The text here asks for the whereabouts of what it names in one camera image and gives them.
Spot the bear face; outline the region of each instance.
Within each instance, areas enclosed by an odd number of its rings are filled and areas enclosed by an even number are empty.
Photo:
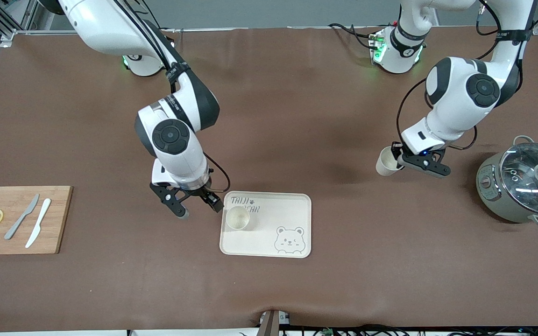
[[[275,249],[278,252],[285,253],[302,253],[306,248],[303,239],[304,230],[297,227],[294,230],[286,230],[284,227],[277,228],[277,239],[275,240]]]

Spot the cutting board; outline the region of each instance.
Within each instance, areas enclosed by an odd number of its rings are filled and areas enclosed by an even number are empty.
[[[6,232],[36,194],[40,196],[32,213],[25,217],[13,238],[5,240]],[[58,253],[71,195],[72,187],[67,185],[0,187],[0,210],[4,213],[0,222],[0,254]],[[41,233],[29,248],[25,248],[45,198],[51,198],[51,205],[41,222]]]

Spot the cup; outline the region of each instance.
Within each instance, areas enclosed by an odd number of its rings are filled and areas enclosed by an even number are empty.
[[[393,157],[391,147],[388,146],[383,148],[382,152],[379,154],[379,159],[377,159],[375,168],[379,175],[390,176],[400,170],[402,167],[398,168],[396,158]]]
[[[234,206],[226,214],[226,224],[233,230],[242,230],[250,221],[250,213],[243,206]]]

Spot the pot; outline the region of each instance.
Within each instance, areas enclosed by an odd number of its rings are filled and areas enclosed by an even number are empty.
[[[528,136],[481,164],[476,189],[487,208],[515,223],[538,224],[538,143]]]

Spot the knife blade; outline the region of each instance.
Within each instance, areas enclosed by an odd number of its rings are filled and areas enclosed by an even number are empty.
[[[28,238],[28,242],[26,242],[25,248],[30,247],[30,245],[32,245],[32,243],[35,242],[35,239],[39,236],[39,233],[41,232],[41,221],[43,220],[43,217],[45,217],[47,209],[49,209],[49,204],[51,204],[51,198],[45,198],[43,205],[41,206],[39,218],[36,220],[35,228],[32,229],[32,233],[30,234],[30,238]]]
[[[26,217],[28,214],[32,212],[32,210],[35,209],[36,202],[38,202],[38,200],[39,200],[39,194],[36,194],[35,197],[32,198],[32,201],[30,202],[30,204],[28,204],[28,208],[24,210],[24,212],[20,215],[20,218],[18,218],[18,220],[14,223],[14,225],[11,228],[9,228],[9,230],[6,232],[4,239],[10,240],[14,236],[16,230],[18,230],[18,227],[24,220],[24,217]]]

